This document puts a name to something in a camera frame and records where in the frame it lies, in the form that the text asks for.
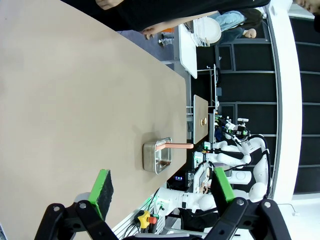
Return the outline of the person's left hand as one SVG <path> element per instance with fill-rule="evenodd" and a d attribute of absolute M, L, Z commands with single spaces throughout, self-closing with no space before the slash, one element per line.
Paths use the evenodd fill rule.
<path fill-rule="evenodd" d="M 152 39 L 157 34 L 156 29 L 154 27 L 146 28 L 140 33 L 144 35 L 146 40 Z"/>

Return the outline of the person's right hand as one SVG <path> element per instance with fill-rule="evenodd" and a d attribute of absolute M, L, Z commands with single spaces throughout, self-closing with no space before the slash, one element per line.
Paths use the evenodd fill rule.
<path fill-rule="evenodd" d="M 101 9 L 108 10 L 122 3 L 123 0 L 96 0 L 95 2 Z"/>

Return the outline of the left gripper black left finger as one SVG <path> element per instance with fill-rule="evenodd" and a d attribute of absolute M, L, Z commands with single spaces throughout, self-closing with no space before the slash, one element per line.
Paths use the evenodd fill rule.
<path fill-rule="evenodd" d="M 69 207 L 61 203 L 47 206 L 35 235 L 36 240 L 72 240 L 86 232 L 92 240 L 116 240 L 106 223 L 114 188 L 111 171 L 101 169 L 86 199 Z"/>

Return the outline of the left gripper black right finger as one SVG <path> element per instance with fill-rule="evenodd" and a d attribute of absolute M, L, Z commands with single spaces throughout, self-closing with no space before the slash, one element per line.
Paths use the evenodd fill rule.
<path fill-rule="evenodd" d="M 263 197 L 258 203 L 235 197 L 224 170 L 213 171 L 210 191 L 219 219 L 206 235 L 208 240 L 230 240 L 238 229 L 248 230 L 254 240 L 290 240 L 277 203 Z"/>

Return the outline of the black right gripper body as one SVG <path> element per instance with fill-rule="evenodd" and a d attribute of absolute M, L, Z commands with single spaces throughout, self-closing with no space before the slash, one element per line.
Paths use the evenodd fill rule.
<path fill-rule="evenodd" d="M 233 135 L 239 140 L 246 140 L 250 136 L 250 131 L 246 127 L 246 123 L 237 124 L 233 129 Z"/>

